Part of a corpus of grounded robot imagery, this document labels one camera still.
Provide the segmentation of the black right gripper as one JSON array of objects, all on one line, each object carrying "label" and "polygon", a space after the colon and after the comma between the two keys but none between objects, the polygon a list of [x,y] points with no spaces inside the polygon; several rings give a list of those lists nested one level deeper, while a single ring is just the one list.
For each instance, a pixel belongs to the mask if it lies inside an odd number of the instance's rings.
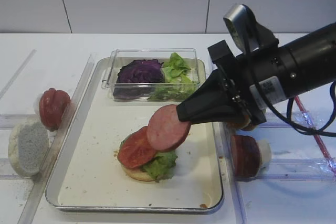
[{"label": "black right gripper", "polygon": [[217,69],[202,86],[177,106],[178,119],[191,124],[241,124],[245,122],[246,114],[254,125],[265,123],[265,114],[248,90],[243,71],[227,42],[222,40],[208,47],[208,52]]}]

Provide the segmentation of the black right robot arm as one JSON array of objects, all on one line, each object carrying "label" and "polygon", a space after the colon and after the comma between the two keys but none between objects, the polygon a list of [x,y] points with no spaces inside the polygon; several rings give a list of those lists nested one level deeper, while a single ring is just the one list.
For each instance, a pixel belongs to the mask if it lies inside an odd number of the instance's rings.
[{"label": "black right robot arm", "polygon": [[208,52],[217,68],[177,106],[182,122],[261,124],[263,97],[276,104],[335,80],[335,24],[283,46],[273,38],[250,56],[234,56],[224,40]]}]

